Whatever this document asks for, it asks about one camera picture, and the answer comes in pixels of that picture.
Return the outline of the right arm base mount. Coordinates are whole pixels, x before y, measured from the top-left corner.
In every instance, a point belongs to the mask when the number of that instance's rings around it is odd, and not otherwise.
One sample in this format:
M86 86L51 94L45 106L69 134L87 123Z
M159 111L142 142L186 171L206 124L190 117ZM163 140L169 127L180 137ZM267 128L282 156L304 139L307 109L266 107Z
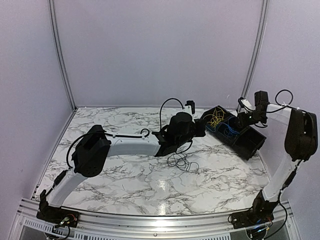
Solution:
M252 206L243 211L231 213L228 222L233 225L234 229L253 227L268 223L273 220L273 211L277 206L277 201L265 200L262 192L255 197Z

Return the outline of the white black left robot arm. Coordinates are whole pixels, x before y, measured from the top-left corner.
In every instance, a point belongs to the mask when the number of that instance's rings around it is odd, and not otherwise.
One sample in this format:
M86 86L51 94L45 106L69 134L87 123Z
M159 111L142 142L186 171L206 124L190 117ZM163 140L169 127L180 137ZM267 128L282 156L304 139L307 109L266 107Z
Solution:
M192 142L193 138L205 136L205 120L195 119L189 112L178 112L168 125L159 131L140 134L108 133L101 125L94 125L86 134L72 144L73 153L66 154L69 165L53 181L49 190L40 194L38 214L60 222L67 211L62 209L65 199L84 180L101 173L108 157L118 155L146 155L164 157Z

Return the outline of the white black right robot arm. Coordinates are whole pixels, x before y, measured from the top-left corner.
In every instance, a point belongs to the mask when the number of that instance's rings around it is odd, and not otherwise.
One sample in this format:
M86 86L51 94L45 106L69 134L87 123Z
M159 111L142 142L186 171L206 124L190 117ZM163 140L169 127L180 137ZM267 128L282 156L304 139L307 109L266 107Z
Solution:
M237 114L238 123L248 127L261 123L266 126L272 119L286 126L284 139L284 158L270 182L255 197L247 219L258 224L267 213L272 213L280 203L281 193L295 178L301 162L306 162L318 149L318 124L314 113L293 107L290 102L269 101L266 91L254 94L254 105L244 97L238 99L242 112Z

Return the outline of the black compartment tray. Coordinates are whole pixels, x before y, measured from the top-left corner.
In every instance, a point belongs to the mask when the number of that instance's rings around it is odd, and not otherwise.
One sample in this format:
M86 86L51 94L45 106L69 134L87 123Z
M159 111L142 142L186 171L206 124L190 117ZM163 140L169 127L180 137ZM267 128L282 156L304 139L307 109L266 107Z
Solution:
M265 143L266 137L253 127L237 127L237 116L220 105L205 111L201 118L209 133L244 160L252 158Z

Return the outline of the aluminium right corner post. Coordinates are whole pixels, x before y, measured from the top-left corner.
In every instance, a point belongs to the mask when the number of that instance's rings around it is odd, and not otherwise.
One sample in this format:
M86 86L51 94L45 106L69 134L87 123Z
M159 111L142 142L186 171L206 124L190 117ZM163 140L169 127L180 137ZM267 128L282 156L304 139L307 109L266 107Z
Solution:
M248 67L248 71L246 74L244 87L241 92L241 96L246 98L248 96L250 86L253 82L255 68L258 62L259 54L261 51L261 47L263 44L266 24L267 24L267 17L268 17L268 10L269 10L269 0L263 0L261 2L261 9L260 9L260 15L259 15L259 22L258 22L258 28L257 33L254 41L253 51Z

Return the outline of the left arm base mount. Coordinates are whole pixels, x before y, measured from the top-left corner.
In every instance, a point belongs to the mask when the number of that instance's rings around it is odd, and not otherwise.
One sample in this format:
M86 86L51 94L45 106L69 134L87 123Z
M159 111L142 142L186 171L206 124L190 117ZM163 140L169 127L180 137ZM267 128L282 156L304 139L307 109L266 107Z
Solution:
M77 211L50 206L47 201L46 190L41 192L38 211L36 214L37 219L55 224L56 226L68 225L71 228L76 228L79 216L80 213Z

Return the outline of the aluminium corner post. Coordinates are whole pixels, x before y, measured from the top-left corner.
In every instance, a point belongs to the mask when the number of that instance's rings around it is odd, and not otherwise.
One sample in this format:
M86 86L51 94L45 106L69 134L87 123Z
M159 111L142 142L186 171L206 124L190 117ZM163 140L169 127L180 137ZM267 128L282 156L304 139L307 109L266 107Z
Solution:
M261 9L260 9L260 15L259 15L259 22L258 22L258 28L257 33L254 41L253 51L248 67L248 71L246 74L244 87L241 92L241 96L246 98L248 96L250 86L253 82L255 68L258 62L259 54L261 51L261 47L263 44L266 24L267 24L267 17L268 17L268 10L269 10L269 0L263 0L261 2Z
M53 42L54 42L55 52L57 55L57 62L58 62L59 70L61 73L64 89L66 92L67 100L69 102L70 108L74 112L77 110L77 106L72 93L71 83L69 80L68 71L65 64L65 60L64 60L63 48L61 44L59 26L58 26L58 18L56 13L56 4L54 0L48 0L47 2L48 2L51 29L53 33Z

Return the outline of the aluminium left corner post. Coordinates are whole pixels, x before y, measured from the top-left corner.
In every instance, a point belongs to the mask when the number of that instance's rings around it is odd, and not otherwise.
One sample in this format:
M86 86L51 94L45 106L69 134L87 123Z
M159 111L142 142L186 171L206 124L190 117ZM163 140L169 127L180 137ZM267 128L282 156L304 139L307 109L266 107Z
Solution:
M59 26L58 26L58 18L56 13L56 4L54 0L48 0L47 2L48 2L51 29L53 33L53 42L54 42L55 52L57 55L57 62L58 62L59 70L61 73L64 89L66 92L67 100L69 102L70 108L74 112L77 110L77 106L72 93L71 83L69 80L68 71L65 64L65 60L64 60L63 48L61 44Z

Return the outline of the aluminium front table frame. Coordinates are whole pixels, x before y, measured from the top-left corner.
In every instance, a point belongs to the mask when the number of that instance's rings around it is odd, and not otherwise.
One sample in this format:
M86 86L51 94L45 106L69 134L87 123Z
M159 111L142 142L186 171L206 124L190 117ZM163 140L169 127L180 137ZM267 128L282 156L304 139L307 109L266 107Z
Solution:
M231 212L182 216L145 216L94 212L72 207L77 225L55 228L37 218L39 202L23 198L9 232L10 240L299 240L301 236L287 201L274 209L272 221L234 228Z

